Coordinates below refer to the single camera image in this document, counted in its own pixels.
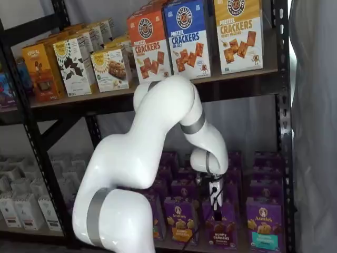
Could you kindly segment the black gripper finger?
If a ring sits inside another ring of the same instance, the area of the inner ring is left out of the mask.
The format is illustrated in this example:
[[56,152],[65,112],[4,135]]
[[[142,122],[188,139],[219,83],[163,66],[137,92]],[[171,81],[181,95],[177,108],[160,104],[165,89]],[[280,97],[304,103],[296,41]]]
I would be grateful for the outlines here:
[[222,221],[222,210],[218,202],[213,203],[214,220]]

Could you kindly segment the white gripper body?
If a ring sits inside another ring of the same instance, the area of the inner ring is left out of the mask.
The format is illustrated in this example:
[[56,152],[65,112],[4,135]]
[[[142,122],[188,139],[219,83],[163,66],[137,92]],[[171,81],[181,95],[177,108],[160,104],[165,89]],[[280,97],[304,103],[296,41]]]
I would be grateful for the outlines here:
[[210,202],[213,209],[218,209],[223,205],[223,178],[213,177],[209,182]]

